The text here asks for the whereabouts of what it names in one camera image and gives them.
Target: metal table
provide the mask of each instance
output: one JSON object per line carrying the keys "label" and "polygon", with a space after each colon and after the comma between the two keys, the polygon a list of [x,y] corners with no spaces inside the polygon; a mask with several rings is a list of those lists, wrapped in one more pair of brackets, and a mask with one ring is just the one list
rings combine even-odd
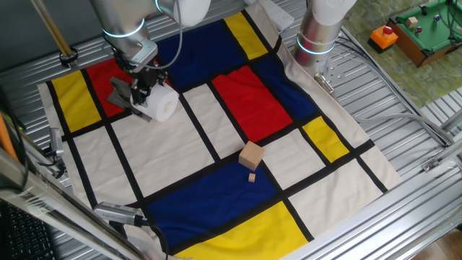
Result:
{"label": "metal table", "polygon": [[[281,33],[285,44],[292,49],[305,13],[305,1],[275,2],[295,18],[295,23]],[[209,13],[200,25],[245,7],[243,0],[212,0]],[[178,25],[164,16],[151,19],[147,26],[154,41],[178,33]],[[345,29],[343,33],[351,36]],[[111,58],[102,38],[75,48],[82,68]],[[326,78],[331,81],[340,104],[352,115],[371,118],[409,112],[401,102],[411,103],[405,94],[395,84],[389,86],[354,51],[336,46],[328,64]],[[0,85],[5,87],[17,115],[26,125],[27,134],[40,147],[49,144],[49,125],[36,84],[66,73],[69,70],[62,67],[58,55],[53,55],[0,74]],[[420,113],[415,106],[411,108]],[[422,169],[430,158],[441,157],[445,151],[427,127],[407,118],[362,123],[361,127],[391,162],[403,183],[284,259],[395,259],[398,255],[400,259],[407,259],[462,222],[460,215],[451,216],[462,205],[459,161],[446,160],[428,173]],[[66,176],[61,182],[71,188]],[[449,217],[452,218],[448,224],[445,220]],[[60,231],[56,230],[54,236],[62,259],[104,259]]]}

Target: wooden block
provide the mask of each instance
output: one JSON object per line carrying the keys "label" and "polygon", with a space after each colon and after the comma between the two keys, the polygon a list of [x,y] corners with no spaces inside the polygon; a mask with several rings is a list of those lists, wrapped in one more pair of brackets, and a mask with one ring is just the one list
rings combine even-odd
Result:
{"label": "wooden block", "polygon": [[248,181],[249,182],[255,182],[255,173],[250,173],[248,175]]}
{"label": "wooden block", "polygon": [[419,23],[419,20],[417,20],[416,17],[410,17],[406,21],[406,27],[407,28],[414,28],[414,27],[417,26],[418,23]]}
{"label": "wooden block", "polygon": [[264,153],[265,149],[249,141],[239,154],[239,163],[251,170],[255,170],[261,159],[263,159]]}

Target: orange object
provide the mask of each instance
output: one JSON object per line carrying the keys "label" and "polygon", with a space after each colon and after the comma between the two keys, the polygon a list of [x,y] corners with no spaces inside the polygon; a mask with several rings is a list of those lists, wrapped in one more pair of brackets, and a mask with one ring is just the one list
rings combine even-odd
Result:
{"label": "orange object", "polygon": [[370,39],[373,40],[377,45],[379,45],[382,49],[386,49],[392,46],[396,40],[398,40],[398,36],[392,32],[390,35],[383,33],[383,28],[386,25],[378,28],[377,30],[372,32]]}
{"label": "orange object", "polygon": [[8,154],[19,162],[16,152],[14,151],[12,140],[9,138],[8,130],[6,128],[3,116],[0,114],[0,142]]}

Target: white cylindrical object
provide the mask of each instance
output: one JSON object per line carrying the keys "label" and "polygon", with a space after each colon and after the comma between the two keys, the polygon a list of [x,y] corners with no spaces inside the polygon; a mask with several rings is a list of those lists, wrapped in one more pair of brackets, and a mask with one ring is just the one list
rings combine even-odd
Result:
{"label": "white cylindrical object", "polygon": [[178,96],[178,93],[171,87],[156,84],[151,90],[151,95],[146,98],[147,106],[134,105],[132,97],[130,97],[130,102],[134,108],[142,113],[156,121],[163,122],[175,112],[178,105]]}
{"label": "white cylindrical object", "polygon": [[179,22],[176,7],[179,4],[182,26],[193,27],[204,19],[210,2],[211,0],[156,0],[156,5],[161,12]]}

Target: mondrian pattern mat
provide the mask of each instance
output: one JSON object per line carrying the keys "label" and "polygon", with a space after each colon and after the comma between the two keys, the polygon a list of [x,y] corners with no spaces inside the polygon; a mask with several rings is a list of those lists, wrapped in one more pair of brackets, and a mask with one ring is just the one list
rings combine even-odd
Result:
{"label": "mondrian pattern mat", "polygon": [[[178,36],[157,43],[170,61]],[[349,114],[290,56],[264,8],[185,32],[168,69],[180,94],[166,122],[106,102],[114,60],[39,85],[62,129],[74,193],[140,207],[189,259],[280,259],[401,181]],[[265,149],[255,172],[247,141]],[[249,173],[256,181],[248,181]]]}

